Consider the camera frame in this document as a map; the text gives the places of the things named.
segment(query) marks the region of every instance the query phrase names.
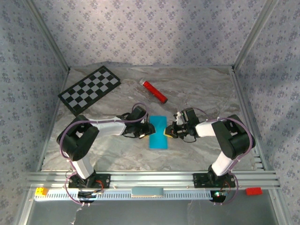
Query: wall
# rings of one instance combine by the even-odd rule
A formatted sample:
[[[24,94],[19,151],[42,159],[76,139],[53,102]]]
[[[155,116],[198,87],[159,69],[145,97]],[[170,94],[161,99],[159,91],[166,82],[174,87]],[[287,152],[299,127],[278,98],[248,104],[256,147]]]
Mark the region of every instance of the wall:
[[[0,31],[0,224],[8,225],[24,173],[37,167],[66,73],[22,1],[0,1]]]
[[[231,65],[265,0],[34,0],[69,66]]]
[[[279,1],[237,72],[277,171],[295,224],[300,224],[300,3]]]

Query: blue sponge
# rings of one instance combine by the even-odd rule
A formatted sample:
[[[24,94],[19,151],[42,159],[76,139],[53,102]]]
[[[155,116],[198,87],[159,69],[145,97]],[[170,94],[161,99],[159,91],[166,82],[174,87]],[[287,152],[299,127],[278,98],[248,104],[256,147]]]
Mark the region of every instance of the blue sponge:
[[[155,134],[149,136],[150,149],[167,149],[168,140],[164,135],[165,128],[167,127],[166,116],[150,116],[149,123],[155,128]]]

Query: marble surface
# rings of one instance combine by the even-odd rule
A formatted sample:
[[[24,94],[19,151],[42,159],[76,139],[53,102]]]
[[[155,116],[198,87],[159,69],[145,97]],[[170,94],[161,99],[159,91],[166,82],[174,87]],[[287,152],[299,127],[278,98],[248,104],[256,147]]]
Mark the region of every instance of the marble surface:
[[[94,67],[71,69],[66,88],[81,80]],[[199,107],[211,118],[237,114],[242,118],[230,76],[208,68],[155,68],[155,67],[110,67],[121,79],[121,85],[97,101],[82,114],[91,119],[109,119],[131,111],[136,102],[144,102],[150,115],[165,115],[168,124],[173,114],[189,106]],[[168,98],[161,104],[139,84],[146,78]],[[205,117],[198,113],[200,120]],[[57,136],[74,119],[74,115],[60,104],[56,122],[49,140],[42,170],[68,170],[69,163],[59,153]],[[157,170],[184,171],[206,170],[214,162],[220,147],[215,137],[198,138],[195,143],[181,139],[168,139],[167,150],[150,150],[149,139],[130,139],[108,136],[95,140],[88,155],[94,168],[106,170]],[[254,159],[251,153],[235,167],[236,170],[252,170]]]

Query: checkerboard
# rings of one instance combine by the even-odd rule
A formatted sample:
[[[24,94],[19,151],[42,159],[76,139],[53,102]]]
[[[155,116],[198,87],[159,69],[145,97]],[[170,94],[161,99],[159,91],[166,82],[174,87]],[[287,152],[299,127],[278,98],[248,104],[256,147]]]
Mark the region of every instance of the checkerboard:
[[[77,116],[120,84],[120,79],[102,66],[58,96]]]

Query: red cylinder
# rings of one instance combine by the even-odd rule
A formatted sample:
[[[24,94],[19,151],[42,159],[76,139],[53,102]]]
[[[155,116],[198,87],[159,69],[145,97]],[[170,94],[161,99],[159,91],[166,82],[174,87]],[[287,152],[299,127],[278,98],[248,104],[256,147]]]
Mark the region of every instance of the red cylinder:
[[[166,103],[168,99],[162,93],[159,92],[155,87],[153,87],[148,81],[142,83],[145,88],[148,89],[161,103]]]

